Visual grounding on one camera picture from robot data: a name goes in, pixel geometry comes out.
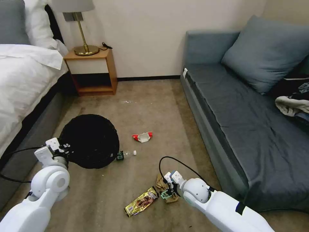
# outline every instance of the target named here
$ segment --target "wooden nightstand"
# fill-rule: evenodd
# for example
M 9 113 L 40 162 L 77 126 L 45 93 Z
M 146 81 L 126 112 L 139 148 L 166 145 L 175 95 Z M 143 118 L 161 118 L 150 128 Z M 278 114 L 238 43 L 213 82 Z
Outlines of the wooden nightstand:
M 116 94 L 118 82 L 111 49 L 91 56 L 78 56 L 71 50 L 64 60 L 79 96 Z

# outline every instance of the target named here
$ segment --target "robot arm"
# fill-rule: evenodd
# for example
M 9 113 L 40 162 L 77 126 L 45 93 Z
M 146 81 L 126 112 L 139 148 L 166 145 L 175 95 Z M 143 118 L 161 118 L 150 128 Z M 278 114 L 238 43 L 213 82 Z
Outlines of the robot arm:
M 70 182 L 67 162 L 64 157 L 54 157 L 59 142 L 53 138 L 46 144 L 34 153 L 43 169 L 32 179 L 27 198 L 2 219 L 1 232 L 43 232 L 49 223 L 52 206 L 67 195 Z
M 172 188 L 177 185 L 183 198 L 224 232 L 274 231 L 260 214 L 224 192 L 210 191 L 212 188 L 200 178 L 187 181 L 178 171 L 168 172 L 164 178 Z

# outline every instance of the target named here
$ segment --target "gray pillow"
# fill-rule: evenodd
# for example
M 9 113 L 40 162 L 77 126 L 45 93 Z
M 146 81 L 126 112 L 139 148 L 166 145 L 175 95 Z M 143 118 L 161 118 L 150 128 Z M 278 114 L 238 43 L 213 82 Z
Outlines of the gray pillow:
M 0 44 L 30 44 L 24 1 L 0 0 Z
M 252 16 L 222 63 L 264 94 L 308 54 L 309 26 Z

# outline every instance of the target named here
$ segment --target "lamp stand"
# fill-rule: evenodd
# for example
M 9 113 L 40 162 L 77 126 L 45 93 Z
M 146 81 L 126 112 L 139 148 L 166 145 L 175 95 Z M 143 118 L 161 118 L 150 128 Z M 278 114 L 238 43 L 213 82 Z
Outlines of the lamp stand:
M 77 23 L 78 23 L 78 27 L 80 28 L 80 33 L 81 33 L 81 36 L 83 38 L 83 42 L 84 42 L 84 45 L 83 46 L 79 46 L 79 47 L 75 47 L 74 48 L 74 52 L 76 55 L 80 55 L 80 56 L 88 56 L 88 55 L 94 55 L 96 53 L 98 53 L 100 50 L 97 46 L 93 46 L 93 45 L 88 45 L 86 43 L 86 40 L 85 40 L 85 37 L 84 37 L 84 33 L 83 33 L 83 29 L 81 27 L 81 24 L 80 24 L 80 20 L 77 16 L 77 13 L 75 12 L 75 17 L 77 19 Z

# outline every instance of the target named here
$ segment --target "sofa seat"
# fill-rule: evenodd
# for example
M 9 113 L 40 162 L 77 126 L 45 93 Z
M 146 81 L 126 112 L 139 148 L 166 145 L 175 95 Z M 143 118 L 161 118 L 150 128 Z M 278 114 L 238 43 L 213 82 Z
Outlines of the sofa seat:
M 243 203 L 309 212 L 309 135 L 221 64 L 188 64 L 186 75 L 228 159 L 248 182 Z

